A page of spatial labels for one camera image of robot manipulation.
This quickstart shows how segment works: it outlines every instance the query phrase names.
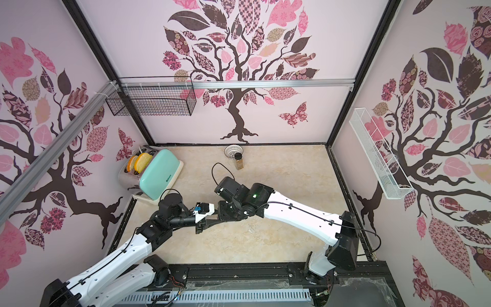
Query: wire basket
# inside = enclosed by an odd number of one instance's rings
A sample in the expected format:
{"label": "wire basket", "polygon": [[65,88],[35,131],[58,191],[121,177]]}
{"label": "wire basket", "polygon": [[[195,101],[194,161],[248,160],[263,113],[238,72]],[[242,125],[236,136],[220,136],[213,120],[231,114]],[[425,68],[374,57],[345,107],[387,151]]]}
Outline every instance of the wire basket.
{"label": "wire basket", "polygon": [[[139,115],[191,116],[196,105],[192,82],[186,82],[184,85],[154,84],[123,84],[120,90],[131,99]],[[114,116],[131,115],[118,91],[109,95],[106,102]]]}
{"label": "wire basket", "polygon": [[223,152],[225,153],[225,156],[227,156],[227,158],[234,159],[234,155],[236,153],[243,154],[244,150],[238,145],[228,145]]}
{"label": "wire basket", "polygon": [[[366,123],[372,123],[375,126],[374,131],[370,134],[365,126]],[[380,182],[383,193],[387,199],[401,199],[414,190],[408,177],[402,170],[397,156],[390,149],[389,143],[382,136],[378,126],[375,124],[366,108],[357,108],[350,119],[350,125],[353,128],[356,137],[360,141],[368,161]],[[389,154],[382,156],[381,151],[374,142],[377,139],[385,142]],[[400,169],[404,175],[404,182],[397,182],[392,174],[392,169]]]}

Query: pink leaf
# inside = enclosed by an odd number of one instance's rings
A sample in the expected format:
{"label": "pink leaf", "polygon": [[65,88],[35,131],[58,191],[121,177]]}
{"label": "pink leaf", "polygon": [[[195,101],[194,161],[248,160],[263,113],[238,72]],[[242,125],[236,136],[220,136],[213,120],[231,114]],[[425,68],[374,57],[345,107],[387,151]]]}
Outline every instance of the pink leaf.
{"label": "pink leaf", "polygon": [[14,159],[7,155],[0,155],[0,171],[8,171],[14,164]]}
{"label": "pink leaf", "polygon": [[409,146],[409,148],[406,149],[406,152],[412,156],[417,156],[420,153],[422,153],[423,150],[425,150],[425,148],[426,148],[426,146],[423,144],[414,144],[414,145]]}
{"label": "pink leaf", "polygon": [[268,96],[264,96],[264,101],[266,101],[266,103],[267,103],[268,105],[272,105],[272,106],[274,106],[274,101],[273,101],[273,99],[271,99],[270,97],[268,97]]}
{"label": "pink leaf", "polygon": [[448,138],[452,141],[452,143],[460,144],[465,140],[465,138],[467,138],[467,136],[469,135],[469,131],[470,124],[462,125],[452,129],[452,131],[450,131],[450,133],[448,134]]}
{"label": "pink leaf", "polygon": [[225,76],[225,80],[229,81],[234,78],[235,75],[235,67],[230,67],[230,69],[227,71],[227,75]]}
{"label": "pink leaf", "polygon": [[445,160],[443,172],[450,177],[463,177],[470,174],[470,169],[458,158],[450,157]]}
{"label": "pink leaf", "polygon": [[0,139],[5,142],[13,142],[19,138],[19,132],[7,125],[0,125]]}
{"label": "pink leaf", "polygon": [[41,145],[49,145],[53,141],[51,131],[46,125],[42,125],[41,127],[37,128],[32,138],[36,143]]}
{"label": "pink leaf", "polygon": [[262,58],[260,56],[254,56],[249,59],[247,62],[251,69],[256,69],[261,65]]}
{"label": "pink leaf", "polygon": [[55,65],[50,60],[50,58],[46,54],[44,54],[44,52],[37,50],[36,48],[34,48],[31,45],[29,45],[29,46],[31,47],[32,53],[34,54],[36,59],[41,63],[41,65],[46,67],[46,69],[48,69],[52,73],[56,74]]}
{"label": "pink leaf", "polygon": [[300,13],[299,17],[299,32],[300,36],[302,36],[305,31],[307,31],[307,26],[308,26],[308,16],[305,12],[305,9],[303,9],[302,13]]}
{"label": "pink leaf", "polygon": [[12,37],[11,41],[12,47],[0,42],[0,71],[13,87],[16,78],[32,75],[29,68],[34,64],[34,60],[24,54],[26,45],[22,39]]}
{"label": "pink leaf", "polygon": [[222,52],[221,52],[221,61],[223,63],[227,63],[228,64],[228,63],[230,63],[232,61],[232,57],[230,56],[230,54],[227,51],[222,50]]}
{"label": "pink leaf", "polygon": [[238,44],[237,44],[237,52],[240,54],[243,54],[246,51],[247,51],[246,44],[244,43],[244,41],[242,39],[240,39]]}
{"label": "pink leaf", "polygon": [[423,134],[429,138],[434,137],[437,131],[438,131],[438,123],[436,121],[436,118],[433,118],[432,120],[427,122],[426,125],[423,127]]}
{"label": "pink leaf", "polygon": [[100,154],[95,154],[95,155],[92,155],[89,157],[89,159],[92,161],[92,162],[99,162],[102,160],[104,156],[103,155],[100,155]]}
{"label": "pink leaf", "polygon": [[420,216],[416,220],[416,228],[418,229],[419,236],[423,239],[426,234],[426,221],[424,216]]}
{"label": "pink leaf", "polygon": [[469,254],[462,239],[455,230],[444,221],[432,217],[428,228],[431,240],[436,249],[450,264],[461,270],[469,279]]}

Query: marble floor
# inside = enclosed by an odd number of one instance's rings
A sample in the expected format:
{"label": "marble floor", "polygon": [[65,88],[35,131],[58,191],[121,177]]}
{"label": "marble floor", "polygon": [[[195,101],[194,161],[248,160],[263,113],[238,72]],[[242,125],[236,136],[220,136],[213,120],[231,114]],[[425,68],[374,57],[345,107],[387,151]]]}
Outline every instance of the marble floor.
{"label": "marble floor", "polygon": [[[234,162],[223,153],[225,146],[168,147],[184,162],[173,188],[182,194],[188,208],[197,202],[218,204],[222,200],[213,192],[216,185],[211,176],[213,164],[220,162],[233,172],[237,182],[247,187],[259,182],[319,210],[336,214],[348,210],[323,145],[243,148],[244,168],[236,170]],[[229,175],[220,165],[214,174],[218,182]],[[137,202],[120,244],[156,210],[156,206]],[[167,263],[300,262],[322,246],[320,239],[303,230],[254,216],[215,225],[198,235],[194,227],[179,229],[155,254]],[[358,253],[363,253],[361,246]]]}

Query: pink wall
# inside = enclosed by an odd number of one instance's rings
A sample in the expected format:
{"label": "pink wall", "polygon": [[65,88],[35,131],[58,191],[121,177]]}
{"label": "pink wall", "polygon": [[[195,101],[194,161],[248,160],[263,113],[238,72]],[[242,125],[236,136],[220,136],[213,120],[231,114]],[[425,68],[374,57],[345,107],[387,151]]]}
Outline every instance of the pink wall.
{"label": "pink wall", "polygon": [[[0,21],[0,191],[6,191],[107,77],[61,2],[3,1]],[[124,147],[120,139],[128,143],[127,137],[136,143]],[[92,118],[0,226],[3,304],[38,305],[51,281],[67,280],[105,255],[130,196],[115,180],[121,155],[142,143],[129,117],[101,109]]]}
{"label": "pink wall", "polygon": [[[354,78],[387,3],[153,0],[135,5],[126,0],[116,6],[108,0],[80,2],[120,76],[174,76],[179,72],[192,73],[202,81],[280,80],[299,75]],[[250,12],[243,9],[248,5]],[[195,19],[184,17],[189,14]],[[243,37],[237,29],[245,30]],[[228,30],[232,35],[225,40]],[[175,40],[183,47],[176,46]],[[198,90],[191,117],[145,116],[144,121],[155,141],[161,143],[327,141],[348,88],[303,87],[294,91],[299,94],[291,95],[291,88],[278,89],[278,94],[260,88],[256,92],[232,91],[234,99],[227,101],[227,89]],[[245,101],[246,94],[255,98],[255,103],[254,99]],[[306,121],[301,110],[296,116],[303,102],[307,102]]]}
{"label": "pink wall", "polygon": [[[405,1],[354,103],[367,108],[393,144],[413,193],[401,200],[383,196],[347,122],[334,144],[365,227],[382,237],[377,257],[388,262],[409,307],[489,305],[486,4]],[[378,239],[372,236],[371,242],[376,246]]]}

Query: toaster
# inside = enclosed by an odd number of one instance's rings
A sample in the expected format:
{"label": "toaster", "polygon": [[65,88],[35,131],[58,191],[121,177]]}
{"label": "toaster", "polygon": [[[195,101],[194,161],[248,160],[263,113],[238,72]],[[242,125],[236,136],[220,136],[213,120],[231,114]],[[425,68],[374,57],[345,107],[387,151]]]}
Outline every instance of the toaster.
{"label": "toaster", "polygon": [[125,163],[118,174],[119,184],[134,195],[143,192],[151,200],[158,200],[166,189],[174,185],[184,163],[168,149],[142,148],[141,152],[152,155],[148,166],[141,173],[128,172]]}

